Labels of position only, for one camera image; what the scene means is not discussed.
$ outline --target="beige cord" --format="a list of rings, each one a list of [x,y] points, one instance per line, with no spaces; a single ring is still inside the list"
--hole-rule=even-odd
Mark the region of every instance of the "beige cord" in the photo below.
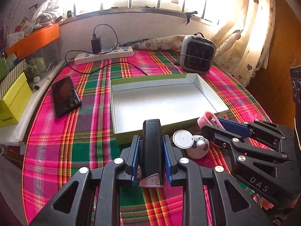
[[[298,132],[297,132],[297,128],[296,128],[296,119],[294,119],[294,123],[295,123],[295,131],[296,131],[296,135],[297,135],[297,140],[298,140],[298,144],[299,144],[299,149],[300,149],[300,151],[301,151],[301,145],[300,145],[299,136],[298,136]]]

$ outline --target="black smartphone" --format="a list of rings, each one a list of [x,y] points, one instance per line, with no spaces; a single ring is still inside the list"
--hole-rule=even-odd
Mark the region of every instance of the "black smartphone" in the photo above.
[[[82,105],[71,78],[65,77],[51,86],[55,116],[60,118]]]

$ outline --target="window sill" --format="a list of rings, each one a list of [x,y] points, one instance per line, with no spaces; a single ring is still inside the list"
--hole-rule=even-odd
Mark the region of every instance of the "window sill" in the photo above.
[[[185,18],[186,15],[183,13],[175,12],[175,11],[170,11],[170,10],[162,10],[162,9],[153,9],[153,8],[114,8],[114,9],[107,9],[107,10],[101,10],[101,11],[95,11],[91,13],[85,13],[81,15],[77,15],[71,18],[66,18],[60,25],[64,25],[67,23],[70,23],[72,21],[76,21],[79,19],[85,19],[88,17],[93,17],[93,16],[99,16],[99,15],[105,15],[105,14],[114,14],[114,13],[156,13],[156,14],[164,14],[164,15],[170,15],[170,16],[175,16],[175,17],[180,17],[180,18]],[[206,25],[210,26],[217,26],[213,24],[210,21],[201,19],[199,17],[192,16],[190,18],[192,21],[197,21]]]

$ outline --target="white power strip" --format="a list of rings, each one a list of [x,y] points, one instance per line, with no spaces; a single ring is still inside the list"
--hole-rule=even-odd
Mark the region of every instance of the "white power strip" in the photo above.
[[[109,52],[111,50],[112,48],[104,49],[101,51],[101,53]],[[116,49],[110,53],[105,53],[105,54],[81,53],[76,56],[74,62],[75,65],[79,65],[79,64],[106,60],[106,59],[132,57],[133,55],[134,52],[132,47],[120,47],[119,49]]]

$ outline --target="orange storage box lid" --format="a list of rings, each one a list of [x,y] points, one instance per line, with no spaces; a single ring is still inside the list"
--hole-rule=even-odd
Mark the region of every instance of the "orange storage box lid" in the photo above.
[[[21,60],[59,37],[60,30],[58,24],[46,26],[9,47],[7,55],[9,56],[14,53]]]

